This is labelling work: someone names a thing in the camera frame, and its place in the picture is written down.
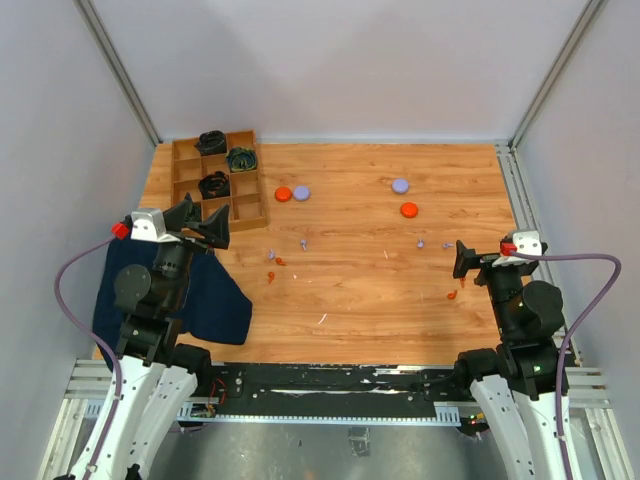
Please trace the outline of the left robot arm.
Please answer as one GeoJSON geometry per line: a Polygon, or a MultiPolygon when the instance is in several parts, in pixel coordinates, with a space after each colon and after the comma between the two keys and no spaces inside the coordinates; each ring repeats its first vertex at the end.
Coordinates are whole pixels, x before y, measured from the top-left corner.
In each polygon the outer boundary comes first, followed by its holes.
{"type": "Polygon", "coordinates": [[[227,205],[201,222],[187,219],[193,202],[185,197],[162,211],[142,208],[116,223],[112,236],[157,245],[151,267],[124,267],[114,281],[115,306],[124,315],[114,348],[96,344],[112,362],[112,378],[96,424],[68,479],[144,479],[177,414],[191,396],[214,383],[210,355],[182,347],[188,361],[175,364],[181,329],[174,318],[196,253],[226,249],[230,243],[227,205]]]}

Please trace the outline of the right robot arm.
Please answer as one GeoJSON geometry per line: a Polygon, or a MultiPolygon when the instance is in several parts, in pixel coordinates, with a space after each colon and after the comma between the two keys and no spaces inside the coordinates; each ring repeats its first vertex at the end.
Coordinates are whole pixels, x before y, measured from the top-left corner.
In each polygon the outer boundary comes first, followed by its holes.
{"type": "Polygon", "coordinates": [[[511,479],[578,479],[581,470],[570,433],[564,354],[554,342],[564,326],[560,290],[525,282],[547,250],[537,231],[515,231],[496,253],[456,243],[453,276],[475,270],[486,287],[500,342],[494,349],[459,354],[453,387],[475,400],[511,479]]]}

